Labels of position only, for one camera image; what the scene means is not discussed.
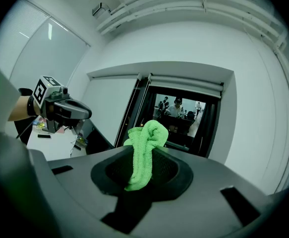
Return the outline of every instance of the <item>desk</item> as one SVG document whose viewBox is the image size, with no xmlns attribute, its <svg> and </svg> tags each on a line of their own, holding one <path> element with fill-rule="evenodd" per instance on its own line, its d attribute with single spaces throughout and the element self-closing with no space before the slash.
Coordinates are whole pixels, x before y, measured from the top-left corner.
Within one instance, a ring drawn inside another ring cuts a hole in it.
<svg viewBox="0 0 289 238">
<path fill-rule="evenodd" d="M 64 133 L 50 134 L 51 138 L 38 138 L 38 134 L 41 133 L 35 129 L 32 130 L 27 148 L 41 151 L 47 161 L 70 158 L 77 138 L 73 129 L 67 129 Z"/>
</svg>

